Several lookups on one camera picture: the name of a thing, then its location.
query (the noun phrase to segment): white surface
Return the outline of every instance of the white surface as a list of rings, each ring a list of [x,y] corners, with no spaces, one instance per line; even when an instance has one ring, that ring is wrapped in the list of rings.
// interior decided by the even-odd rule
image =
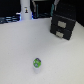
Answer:
[[[70,41],[51,34],[51,19],[0,24],[0,84],[84,84],[84,27]],[[33,60],[42,60],[35,74]]]

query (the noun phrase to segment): green object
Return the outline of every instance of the green object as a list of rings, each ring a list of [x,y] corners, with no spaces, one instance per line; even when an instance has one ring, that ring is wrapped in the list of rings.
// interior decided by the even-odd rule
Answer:
[[[36,58],[33,61],[33,65],[34,65],[35,68],[39,68],[41,66],[41,60],[39,58]]]

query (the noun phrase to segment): black object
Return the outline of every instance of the black object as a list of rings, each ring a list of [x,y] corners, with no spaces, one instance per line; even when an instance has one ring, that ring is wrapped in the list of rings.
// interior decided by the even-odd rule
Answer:
[[[53,13],[50,32],[67,40],[72,35],[76,23],[76,9],[69,4],[59,3]]]
[[[69,30],[66,30],[66,29],[63,29],[63,28],[61,28],[61,27],[58,27],[58,26],[56,26],[56,25],[51,25],[51,33],[53,33],[54,35],[57,35],[57,36],[59,36],[58,35],[58,33],[61,35],[60,37],[61,38],[65,38],[65,39],[67,39],[67,40],[69,40],[70,39],[70,37],[71,37],[71,34],[72,34],[72,31],[69,31]]]
[[[0,24],[7,23],[6,19],[4,17],[0,17]]]

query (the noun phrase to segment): black box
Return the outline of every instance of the black box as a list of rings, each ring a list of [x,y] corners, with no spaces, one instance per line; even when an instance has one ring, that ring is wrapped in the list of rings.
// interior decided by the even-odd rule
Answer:
[[[59,3],[53,12],[50,32],[67,40],[72,35],[76,23],[76,9],[74,6]]]
[[[72,35],[72,31],[63,29],[63,28],[58,27],[58,26],[53,25],[53,24],[51,25],[50,32],[53,33],[54,35],[58,36],[58,37],[61,37],[61,38],[67,39],[67,40],[70,40],[71,35]]]
[[[73,30],[76,23],[75,7],[62,3],[57,5],[57,9],[54,11],[52,17],[52,24],[60,26],[60,23],[64,25],[65,29]]]

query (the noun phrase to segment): white table surface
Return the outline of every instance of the white table surface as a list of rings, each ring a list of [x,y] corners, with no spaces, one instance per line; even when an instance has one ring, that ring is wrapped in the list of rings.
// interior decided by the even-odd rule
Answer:
[[[51,34],[50,25],[50,18],[0,24],[0,84],[84,84],[84,27],[76,23],[68,41]]]

